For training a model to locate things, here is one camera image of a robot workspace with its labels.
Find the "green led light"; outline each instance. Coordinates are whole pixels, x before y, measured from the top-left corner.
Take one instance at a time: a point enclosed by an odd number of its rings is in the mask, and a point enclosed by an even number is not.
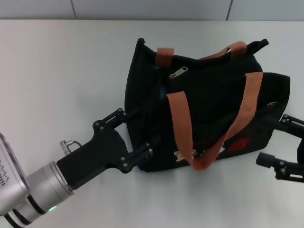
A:
[[[51,208],[50,210],[48,210],[48,211],[54,210],[56,207],[57,207],[57,206],[54,206],[54,207],[52,207],[52,208]]]

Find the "metal zipper pull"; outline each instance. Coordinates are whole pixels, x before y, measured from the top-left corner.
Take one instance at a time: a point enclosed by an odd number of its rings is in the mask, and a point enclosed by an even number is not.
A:
[[[188,70],[187,67],[183,66],[181,69],[179,69],[178,71],[176,71],[174,74],[170,74],[169,78],[175,78],[183,73],[185,73]]]
[[[269,107],[269,106],[274,106],[274,105],[276,105],[277,103],[279,103],[279,102],[278,102],[278,101],[270,102],[269,104],[267,104],[267,107]]]

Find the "black rubber ring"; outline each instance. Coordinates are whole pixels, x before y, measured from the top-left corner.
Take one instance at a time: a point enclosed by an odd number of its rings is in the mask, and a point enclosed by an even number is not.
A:
[[[10,223],[10,225],[14,228],[23,228],[21,226],[19,226],[11,217],[9,214],[6,214],[4,216],[4,218]]]
[[[40,215],[45,215],[46,212],[36,203],[36,201],[34,200],[34,198],[32,197],[32,195],[28,196],[28,200],[31,203],[31,205],[33,206],[33,208],[40,214]]]
[[[28,221],[25,217],[23,217],[23,215],[21,215],[19,213],[19,211],[17,211],[16,209],[13,209],[13,213],[16,215],[16,217],[20,220],[20,222],[22,222],[24,225],[29,225],[32,222]]]

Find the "handbag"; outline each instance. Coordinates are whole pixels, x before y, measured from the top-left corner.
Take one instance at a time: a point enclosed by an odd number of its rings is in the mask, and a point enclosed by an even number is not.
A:
[[[128,121],[133,149],[156,134],[161,143],[138,167],[146,172],[191,165],[207,169],[215,160],[265,148],[289,99],[290,77],[263,73],[254,54],[263,39],[239,41],[201,59],[152,51],[137,41],[125,91],[125,110],[140,110]]]

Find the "black bracket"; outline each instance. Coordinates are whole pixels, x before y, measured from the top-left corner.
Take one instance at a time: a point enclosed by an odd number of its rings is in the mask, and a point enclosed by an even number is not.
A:
[[[57,162],[67,183],[77,189],[106,169],[116,168],[128,173],[137,164],[153,155],[153,147],[161,141],[154,136],[139,148],[128,152],[127,147],[115,130],[117,126],[134,118],[139,111],[127,114],[122,108],[103,120],[93,123],[93,138]]]
[[[304,183],[304,121],[284,114],[279,122],[271,119],[266,119],[264,122],[274,129],[287,132],[302,139],[297,149],[298,163],[284,161],[262,152],[258,155],[256,163],[267,168],[274,167],[275,178],[278,180]]]

